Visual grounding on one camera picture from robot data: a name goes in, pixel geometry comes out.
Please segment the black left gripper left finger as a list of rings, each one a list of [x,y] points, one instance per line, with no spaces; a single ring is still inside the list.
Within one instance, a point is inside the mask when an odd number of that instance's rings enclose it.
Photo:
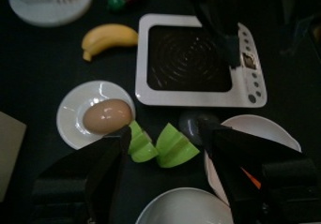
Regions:
[[[111,217],[114,190],[131,142],[122,127],[60,158],[34,183],[31,224],[101,224]]]

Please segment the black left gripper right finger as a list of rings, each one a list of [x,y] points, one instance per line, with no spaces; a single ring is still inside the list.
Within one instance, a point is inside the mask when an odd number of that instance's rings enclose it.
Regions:
[[[228,195],[234,224],[321,222],[312,159],[286,145],[198,122],[199,136]]]

